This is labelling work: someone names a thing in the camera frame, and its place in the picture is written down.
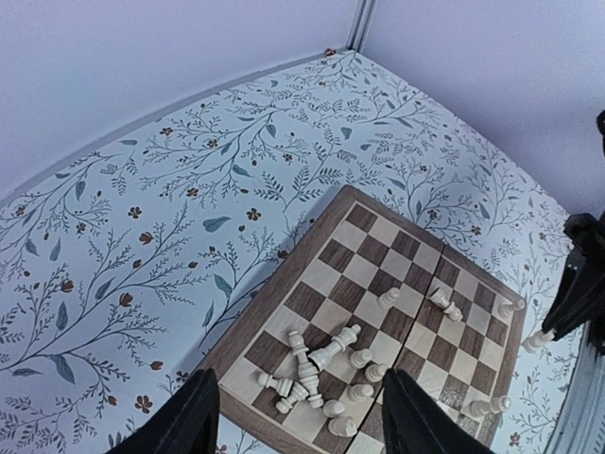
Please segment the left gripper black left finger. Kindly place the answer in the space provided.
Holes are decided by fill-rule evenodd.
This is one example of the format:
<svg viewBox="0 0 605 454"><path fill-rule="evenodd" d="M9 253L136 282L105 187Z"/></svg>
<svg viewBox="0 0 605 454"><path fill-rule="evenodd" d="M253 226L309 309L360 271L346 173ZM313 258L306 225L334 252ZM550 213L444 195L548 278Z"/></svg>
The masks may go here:
<svg viewBox="0 0 605 454"><path fill-rule="evenodd" d="M216 373L199 369L114 454L208 454L216 451L220 394Z"/></svg>

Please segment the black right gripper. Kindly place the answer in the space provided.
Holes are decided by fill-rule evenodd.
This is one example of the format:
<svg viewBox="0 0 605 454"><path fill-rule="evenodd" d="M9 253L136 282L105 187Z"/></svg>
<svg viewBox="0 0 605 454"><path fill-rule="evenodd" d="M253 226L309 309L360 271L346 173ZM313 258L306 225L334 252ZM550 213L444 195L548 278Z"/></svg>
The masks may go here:
<svg viewBox="0 0 605 454"><path fill-rule="evenodd" d="M570 216L563 233L572 241L562 279L542 331L555 330L558 341L590 322L588 342L604 354L604 214Z"/></svg>

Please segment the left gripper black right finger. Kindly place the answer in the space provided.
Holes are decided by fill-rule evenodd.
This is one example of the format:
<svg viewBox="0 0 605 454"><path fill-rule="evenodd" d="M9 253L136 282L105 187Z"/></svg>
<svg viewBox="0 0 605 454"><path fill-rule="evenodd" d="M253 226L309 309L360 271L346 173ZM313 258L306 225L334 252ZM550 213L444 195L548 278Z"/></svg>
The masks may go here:
<svg viewBox="0 0 605 454"><path fill-rule="evenodd" d="M460 428L403 369L383 378L382 425L388 454L472 454L487 447Z"/></svg>

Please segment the pile of light chess pieces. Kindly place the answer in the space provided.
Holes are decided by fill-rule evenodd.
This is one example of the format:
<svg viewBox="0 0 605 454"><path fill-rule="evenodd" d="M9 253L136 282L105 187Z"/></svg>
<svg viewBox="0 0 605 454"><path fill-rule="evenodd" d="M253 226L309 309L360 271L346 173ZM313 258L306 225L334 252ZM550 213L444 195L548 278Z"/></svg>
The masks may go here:
<svg viewBox="0 0 605 454"><path fill-rule="evenodd" d="M357 350L368 348L372 351L372 364L392 365L401 350L402 343L383 331L367 324L362 326L358 341L349 346L344 353L336 354L331 362L319 373L319 390L323 399L339 400L345 405L344 414L354 419L355 425L360 427L370 414L376 399L381 393L381 384L373 382L371 397L354 402L349 398L348 390L356 384L368 384L363 369L355 369L349 363L350 355ZM341 444L345 441L328 431L328 418L322 410L313 409L306 401L298 402L287 413L281 413L275 408L280 396L274 389L262 389L258 384L254 386L257 391L251 405L255 410L263 413L270 421L280 428L288 431L292 436L312 445Z"/></svg>

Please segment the wooden chess board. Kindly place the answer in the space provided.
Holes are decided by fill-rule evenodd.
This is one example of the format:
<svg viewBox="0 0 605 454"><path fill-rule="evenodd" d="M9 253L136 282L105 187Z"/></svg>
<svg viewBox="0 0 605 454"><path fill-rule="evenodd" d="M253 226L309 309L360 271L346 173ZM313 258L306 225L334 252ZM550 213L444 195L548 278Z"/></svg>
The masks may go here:
<svg viewBox="0 0 605 454"><path fill-rule="evenodd" d="M221 414L282 453L381 453L383 388L345 443L312 445L255 410L258 384L280 396L281 413L297 401L300 347L326 347L345 327L371 325L402 343L393 364L372 364L368 348L350 365L368 384L385 368L405 370L462 429L493 442L503 413L472 417L474 400L507 396L526 310L503 319L497 308L522 298L474 262L386 206L343 187L288 259L203 361L216 372Z"/></svg>

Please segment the floral patterned table mat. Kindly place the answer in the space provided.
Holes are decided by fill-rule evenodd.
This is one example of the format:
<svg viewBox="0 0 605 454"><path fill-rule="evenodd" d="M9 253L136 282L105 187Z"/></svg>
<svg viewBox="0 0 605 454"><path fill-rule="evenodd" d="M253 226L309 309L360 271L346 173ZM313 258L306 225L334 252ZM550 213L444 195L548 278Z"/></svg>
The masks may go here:
<svg viewBox="0 0 605 454"><path fill-rule="evenodd" d="M1 449L102 453L143 425L346 184L527 301L566 211L436 100L353 51L190 104L1 210Z"/></svg>

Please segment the right aluminium frame post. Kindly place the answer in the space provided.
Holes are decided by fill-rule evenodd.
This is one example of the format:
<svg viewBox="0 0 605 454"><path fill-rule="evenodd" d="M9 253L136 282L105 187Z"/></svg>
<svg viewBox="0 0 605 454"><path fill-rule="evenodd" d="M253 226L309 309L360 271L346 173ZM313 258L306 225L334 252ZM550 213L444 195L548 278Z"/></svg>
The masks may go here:
<svg viewBox="0 0 605 454"><path fill-rule="evenodd" d="M348 50L360 52L365 43L372 16L375 10L376 0L358 0L354 19L345 44Z"/></svg>

